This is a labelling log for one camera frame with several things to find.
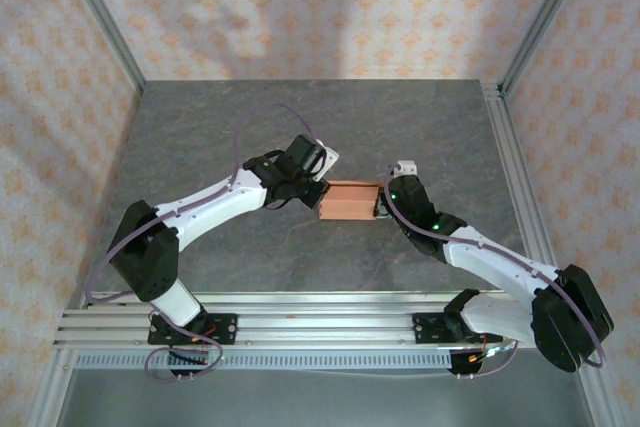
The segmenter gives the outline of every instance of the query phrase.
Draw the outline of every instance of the patterned wallpaper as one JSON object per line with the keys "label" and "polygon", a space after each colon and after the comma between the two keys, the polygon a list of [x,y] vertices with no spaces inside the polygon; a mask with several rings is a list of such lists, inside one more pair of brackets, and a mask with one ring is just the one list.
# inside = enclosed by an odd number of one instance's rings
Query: patterned wallpaper
{"label": "patterned wallpaper", "polygon": [[106,0],[159,79],[498,81],[542,0]]}
{"label": "patterned wallpaper", "polygon": [[640,0],[566,0],[509,103],[558,260],[616,324],[605,348],[638,425]]}
{"label": "patterned wallpaper", "polygon": [[0,424],[26,424],[135,91],[83,0],[0,0]]}

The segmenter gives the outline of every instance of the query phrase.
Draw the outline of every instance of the wall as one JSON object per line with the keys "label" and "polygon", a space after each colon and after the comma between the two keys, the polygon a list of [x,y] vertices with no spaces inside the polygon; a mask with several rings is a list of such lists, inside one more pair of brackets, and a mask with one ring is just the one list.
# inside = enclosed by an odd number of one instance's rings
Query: wall
{"label": "wall", "polygon": [[509,105],[560,264],[586,268],[612,314],[616,394],[640,419],[640,0],[566,0]]}
{"label": "wall", "polygon": [[0,0],[0,423],[24,425],[135,91],[83,0]]}
{"label": "wall", "polygon": [[542,0],[106,0],[159,79],[498,81]]}

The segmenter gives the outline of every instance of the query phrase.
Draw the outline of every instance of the marble surface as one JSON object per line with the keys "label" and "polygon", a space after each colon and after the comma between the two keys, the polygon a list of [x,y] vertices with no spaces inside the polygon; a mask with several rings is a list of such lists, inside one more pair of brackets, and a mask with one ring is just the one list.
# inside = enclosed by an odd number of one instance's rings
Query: marble surface
{"label": "marble surface", "polygon": [[[327,178],[381,180],[396,160],[414,160],[437,209],[523,252],[477,81],[156,81],[142,97],[99,255],[132,202],[176,200],[228,176],[233,132],[265,101],[295,106],[340,153]],[[286,148],[301,132],[287,111],[264,110],[242,132],[240,158]],[[124,289],[107,270],[95,290]],[[202,236],[181,254],[180,278],[195,292],[490,288],[419,254],[391,220],[319,221],[297,201],[237,217]]]}

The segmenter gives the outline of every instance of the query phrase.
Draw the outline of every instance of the orange block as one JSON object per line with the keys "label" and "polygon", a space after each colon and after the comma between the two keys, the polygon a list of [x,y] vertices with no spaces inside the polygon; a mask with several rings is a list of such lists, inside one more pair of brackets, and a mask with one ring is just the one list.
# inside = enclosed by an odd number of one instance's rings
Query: orange block
{"label": "orange block", "polygon": [[382,182],[330,180],[320,201],[320,220],[376,220],[374,210]]}

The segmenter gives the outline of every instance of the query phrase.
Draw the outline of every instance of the wooden block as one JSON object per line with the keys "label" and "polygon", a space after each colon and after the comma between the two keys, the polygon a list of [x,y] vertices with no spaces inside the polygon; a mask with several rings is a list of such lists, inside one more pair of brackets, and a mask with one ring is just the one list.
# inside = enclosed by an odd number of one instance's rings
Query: wooden block
{"label": "wooden block", "polygon": [[376,220],[373,212],[382,182],[330,180],[320,201],[320,220]]}

